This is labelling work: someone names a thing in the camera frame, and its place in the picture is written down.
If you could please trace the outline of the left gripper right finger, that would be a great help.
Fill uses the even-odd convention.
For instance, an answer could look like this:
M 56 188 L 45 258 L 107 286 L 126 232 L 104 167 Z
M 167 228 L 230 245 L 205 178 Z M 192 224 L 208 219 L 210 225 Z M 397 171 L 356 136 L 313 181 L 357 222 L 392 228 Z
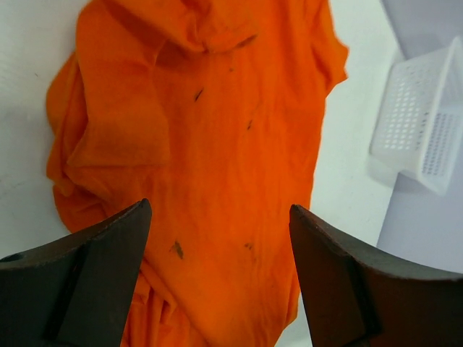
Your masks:
M 314 346 L 460 346 L 462 275 L 393 256 L 299 205 L 290 237 Z

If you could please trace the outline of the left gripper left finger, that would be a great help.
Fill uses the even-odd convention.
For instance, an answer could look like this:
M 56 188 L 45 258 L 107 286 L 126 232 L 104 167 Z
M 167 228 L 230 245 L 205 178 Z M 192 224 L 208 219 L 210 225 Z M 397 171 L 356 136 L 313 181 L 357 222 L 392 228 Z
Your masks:
M 1 259 L 1 345 L 119 346 L 150 220 L 144 199 Z

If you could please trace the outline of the orange t shirt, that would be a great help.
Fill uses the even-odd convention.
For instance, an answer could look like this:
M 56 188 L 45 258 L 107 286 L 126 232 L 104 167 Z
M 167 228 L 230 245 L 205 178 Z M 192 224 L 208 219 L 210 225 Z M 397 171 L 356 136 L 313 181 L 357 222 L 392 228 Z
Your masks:
M 91 1 L 48 89 L 47 174 L 72 232 L 142 199 L 123 346 L 274 346 L 297 316 L 308 206 L 348 50 L 327 1 Z

